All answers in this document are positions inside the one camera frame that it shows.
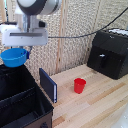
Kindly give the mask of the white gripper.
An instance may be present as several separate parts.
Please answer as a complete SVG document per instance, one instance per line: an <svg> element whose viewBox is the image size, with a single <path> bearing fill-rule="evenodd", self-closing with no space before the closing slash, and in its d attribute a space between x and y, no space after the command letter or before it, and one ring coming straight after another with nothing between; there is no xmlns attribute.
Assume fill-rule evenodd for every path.
<svg viewBox="0 0 128 128"><path fill-rule="evenodd" d="M34 29L30 32L22 32L17 25L0 25L2 34L2 44L9 46L39 46L48 42L48 32L46 29Z"/></svg>

